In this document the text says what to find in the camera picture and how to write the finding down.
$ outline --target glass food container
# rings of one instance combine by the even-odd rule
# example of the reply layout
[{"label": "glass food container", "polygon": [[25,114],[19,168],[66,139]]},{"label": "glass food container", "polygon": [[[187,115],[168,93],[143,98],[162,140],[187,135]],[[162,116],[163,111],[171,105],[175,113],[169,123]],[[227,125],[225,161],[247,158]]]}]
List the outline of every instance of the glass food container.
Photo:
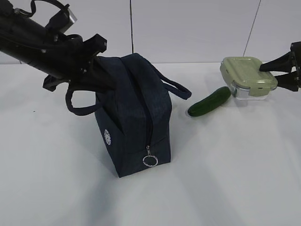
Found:
[{"label": "glass food container", "polygon": [[220,70],[232,95],[238,100],[264,100],[277,88],[270,72],[260,72],[262,62],[255,57],[226,57]]}]

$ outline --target green cucumber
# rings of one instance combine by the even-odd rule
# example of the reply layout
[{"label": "green cucumber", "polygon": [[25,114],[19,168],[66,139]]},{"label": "green cucumber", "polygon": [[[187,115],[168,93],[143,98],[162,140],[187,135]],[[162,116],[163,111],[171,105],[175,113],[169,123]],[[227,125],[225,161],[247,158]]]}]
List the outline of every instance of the green cucumber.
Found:
[{"label": "green cucumber", "polygon": [[188,114],[192,117],[207,114],[208,112],[213,111],[214,109],[225,103],[230,96],[231,92],[229,88],[227,86],[221,87],[210,96],[191,106],[188,109]]}]

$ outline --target bag handle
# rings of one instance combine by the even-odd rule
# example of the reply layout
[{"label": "bag handle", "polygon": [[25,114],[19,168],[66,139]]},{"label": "bag handle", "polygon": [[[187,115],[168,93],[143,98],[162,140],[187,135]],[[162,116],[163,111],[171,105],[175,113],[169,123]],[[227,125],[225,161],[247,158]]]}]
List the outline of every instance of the bag handle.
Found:
[{"label": "bag handle", "polygon": [[167,77],[165,77],[164,75],[162,75],[162,73],[160,71],[158,71],[157,68],[155,68],[154,65],[152,65],[150,62],[148,62],[150,64],[150,66],[153,68],[153,70],[156,72],[156,74],[159,76],[159,78],[166,82],[163,83],[164,88],[166,88],[169,92],[175,94],[176,96],[178,96],[179,98],[182,98],[184,100],[187,100],[188,98],[191,97],[191,92],[185,88],[184,86],[182,86],[181,84],[169,80]]},{"label": "bag handle", "polygon": [[89,90],[89,89],[72,89],[71,87],[68,88],[67,93],[66,93],[66,105],[67,108],[70,112],[74,113],[75,115],[78,116],[86,116],[89,115],[93,112],[96,112],[98,109],[103,107],[103,104],[105,103],[106,98],[102,98],[100,100],[99,103],[92,105],[92,106],[88,106],[88,107],[73,107],[72,105],[72,96],[74,91],[77,90],[84,90],[84,91],[91,91],[91,92],[95,92],[95,90]]}]

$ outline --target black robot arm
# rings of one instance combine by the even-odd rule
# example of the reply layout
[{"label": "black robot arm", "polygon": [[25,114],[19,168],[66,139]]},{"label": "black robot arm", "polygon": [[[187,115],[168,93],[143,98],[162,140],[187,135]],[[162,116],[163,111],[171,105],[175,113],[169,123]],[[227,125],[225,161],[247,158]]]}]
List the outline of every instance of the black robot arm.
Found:
[{"label": "black robot arm", "polygon": [[262,64],[261,72],[286,72],[286,74],[275,76],[278,86],[293,92],[301,88],[301,42],[293,42],[291,51],[276,60]]},{"label": "black robot arm", "polygon": [[68,82],[74,90],[115,89],[115,81],[96,57],[107,49],[107,40],[99,34],[87,41],[77,34],[65,35],[76,22],[69,5],[56,0],[40,1],[60,9],[45,27],[30,19],[36,12],[35,0],[31,1],[31,12],[0,0],[0,51],[49,74],[43,84],[49,91],[62,82]]}]

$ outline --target green lid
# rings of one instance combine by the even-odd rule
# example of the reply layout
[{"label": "green lid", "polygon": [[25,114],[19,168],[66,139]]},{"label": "green lid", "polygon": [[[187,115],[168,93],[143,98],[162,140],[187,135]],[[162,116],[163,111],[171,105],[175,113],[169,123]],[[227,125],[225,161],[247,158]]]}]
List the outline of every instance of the green lid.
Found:
[{"label": "green lid", "polygon": [[278,81],[270,72],[260,72],[262,61],[255,57],[226,57],[221,72],[226,83],[249,89],[249,95],[261,97],[276,89]]}]

